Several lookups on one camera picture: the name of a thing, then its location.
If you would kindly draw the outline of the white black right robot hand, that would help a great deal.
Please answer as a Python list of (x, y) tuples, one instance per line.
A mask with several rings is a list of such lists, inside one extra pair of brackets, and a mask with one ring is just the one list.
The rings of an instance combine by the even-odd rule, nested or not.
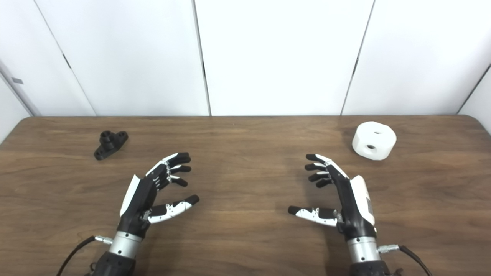
[(308, 180), (318, 188), (335, 185), (341, 210), (290, 206), (288, 213), (328, 227), (336, 227), (346, 241), (362, 237), (375, 239), (375, 216), (363, 177), (358, 175), (350, 179), (336, 162), (319, 154), (307, 154), (306, 159), (312, 163), (305, 165), (305, 169), (317, 171)]

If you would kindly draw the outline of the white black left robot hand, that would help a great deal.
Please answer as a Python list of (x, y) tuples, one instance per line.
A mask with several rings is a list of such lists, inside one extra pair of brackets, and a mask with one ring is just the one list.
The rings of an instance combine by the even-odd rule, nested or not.
[(158, 161), (144, 177), (134, 175), (121, 206), (116, 230), (144, 239), (152, 224), (174, 218), (195, 206), (200, 201), (197, 195), (168, 204), (154, 204), (157, 193), (167, 185), (188, 185), (175, 173), (190, 172), (191, 167), (186, 165), (190, 161), (188, 152), (175, 153)]

